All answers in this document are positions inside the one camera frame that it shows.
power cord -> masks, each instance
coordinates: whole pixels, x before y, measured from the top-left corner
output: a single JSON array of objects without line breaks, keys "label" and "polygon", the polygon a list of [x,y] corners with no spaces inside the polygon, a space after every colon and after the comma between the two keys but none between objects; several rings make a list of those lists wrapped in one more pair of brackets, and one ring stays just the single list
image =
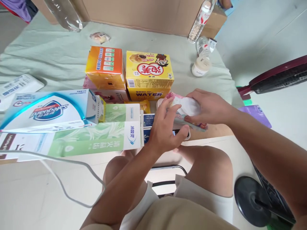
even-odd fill
[{"label": "power cord", "polygon": [[[95,204],[97,204],[97,202],[99,201],[99,199],[101,198],[102,194],[104,193],[105,189],[106,189],[106,185],[105,183],[97,176],[97,174],[92,170],[92,168],[90,167],[89,164],[81,162],[81,161],[74,161],[74,160],[66,160],[66,159],[61,159],[61,158],[55,158],[55,157],[50,157],[47,155],[43,155],[43,154],[39,154],[39,153],[34,153],[34,152],[29,152],[29,151],[16,151],[16,150],[0,150],[0,154],[10,154],[10,153],[18,153],[18,154],[24,154],[24,155],[31,155],[31,156],[35,156],[35,157],[40,157],[42,159],[40,159],[39,161],[46,167],[46,169],[55,177],[55,179],[57,180],[57,182],[60,184],[64,195],[71,201],[82,205],[86,208],[92,208]],[[65,163],[71,163],[71,164],[77,164],[77,165],[83,165],[85,166],[90,173],[96,178],[96,180],[98,180],[101,184],[102,184],[102,192],[100,193],[100,195],[98,196],[97,200],[94,202],[93,205],[88,205],[88,204],[84,204],[78,200],[75,200],[74,198],[70,197],[65,188],[64,185],[61,181],[61,179],[59,178],[59,176],[49,167],[49,165],[47,165],[47,163],[43,160],[43,159],[47,159],[47,160],[52,160],[52,161],[58,161],[58,162],[65,162]]]}]

small bottle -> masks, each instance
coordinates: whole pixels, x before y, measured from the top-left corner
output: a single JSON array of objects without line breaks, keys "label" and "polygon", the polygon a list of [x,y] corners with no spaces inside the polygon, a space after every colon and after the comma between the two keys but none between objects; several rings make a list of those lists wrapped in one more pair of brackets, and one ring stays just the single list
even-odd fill
[{"label": "small bottle", "polygon": [[208,39],[205,36],[201,36],[196,43],[196,49],[199,57],[209,57],[211,54],[210,45]]},{"label": "small bottle", "polygon": [[80,32],[83,29],[81,19],[70,0],[44,1],[63,28],[76,32]]},{"label": "small bottle", "polygon": [[201,34],[205,24],[210,17],[210,14],[213,10],[214,4],[212,0],[205,0],[201,5],[201,9],[198,12],[198,15],[194,21],[193,27],[190,31],[188,41],[191,43],[195,43],[198,39],[199,35]]},{"label": "small bottle", "polygon": [[198,57],[192,67],[192,73],[195,77],[202,77],[209,71],[211,66],[212,64],[208,57]]}]

fabric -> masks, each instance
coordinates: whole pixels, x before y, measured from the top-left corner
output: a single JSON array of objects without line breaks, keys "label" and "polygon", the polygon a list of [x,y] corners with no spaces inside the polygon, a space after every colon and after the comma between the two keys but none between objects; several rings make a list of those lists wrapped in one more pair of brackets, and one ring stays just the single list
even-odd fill
[{"label": "fabric", "polygon": [[190,44],[186,37],[96,22],[87,23],[81,32],[75,33],[60,25],[51,25],[40,12],[0,55],[0,83],[28,73],[46,84],[40,91],[81,89],[90,46],[97,46],[89,35],[97,31],[111,37],[103,46],[122,49],[124,66],[127,50],[169,54],[175,76],[171,88],[174,93],[185,96],[195,88],[201,88],[221,95],[236,108],[244,106],[216,49],[210,57],[211,70],[206,77],[196,78],[190,67],[197,52],[195,45]]},{"label": "fabric", "polygon": [[180,175],[176,175],[175,183],[177,186],[174,193],[175,197],[193,201],[232,224],[233,196],[222,197],[216,195]]},{"label": "fabric", "polygon": [[7,8],[18,14],[25,22],[31,21],[31,16],[26,7],[26,0],[1,0],[1,2]]},{"label": "fabric", "polygon": [[34,18],[34,16],[38,12],[37,7],[34,5],[34,3],[31,0],[26,0],[26,7],[31,19]]},{"label": "fabric", "polygon": [[[174,197],[188,199],[215,213],[222,219],[232,223],[233,197],[222,197],[213,194],[183,176],[176,175],[176,191]],[[150,206],[159,200],[152,189],[152,183],[147,182],[147,190],[140,203],[125,215],[120,230],[135,230]]]},{"label": "fabric", "polygon": [[[88,225],[82,230],[111,230],[107,225]],[[192,201],[176,197],[164,197],[155,201],[136,230],[236,230],[208,209]]]}]

water bottle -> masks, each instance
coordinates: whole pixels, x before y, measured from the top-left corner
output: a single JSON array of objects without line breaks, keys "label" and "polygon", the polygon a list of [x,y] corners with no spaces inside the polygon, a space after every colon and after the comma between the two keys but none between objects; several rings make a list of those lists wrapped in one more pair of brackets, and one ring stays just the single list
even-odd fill
[{"label": "water bottle", "polygon": [[195,43],[199,35],[201,34],[213,10],[214,4],[212,3],[212,1],[213,0],[205,0],[201,5],[201,9],[198,12],[198,15],[194,21],[193,27],[188,37],[189,42]]},{"label": "water bottle", "polygon": [[81,19],[70,0],[44,1],[63,28],[76,32],[80,32],[83,29]]},{"label": "water bottle", "polygon": [[205,36],[201,36],[196,42],[196,50],[199,57],[206,58],[211,54],[209,41]]}]

cartoon character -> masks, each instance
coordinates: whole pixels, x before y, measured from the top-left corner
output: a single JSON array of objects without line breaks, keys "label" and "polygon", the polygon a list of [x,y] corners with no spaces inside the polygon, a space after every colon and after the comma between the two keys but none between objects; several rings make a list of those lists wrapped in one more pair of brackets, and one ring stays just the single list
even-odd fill
[{"label": "cartoon character", "polygon": [[157,54],[157,60],[155,61],[159,66],[166,67],[168,66],[168,60],[166,60],[166,56],[164,54]]}]

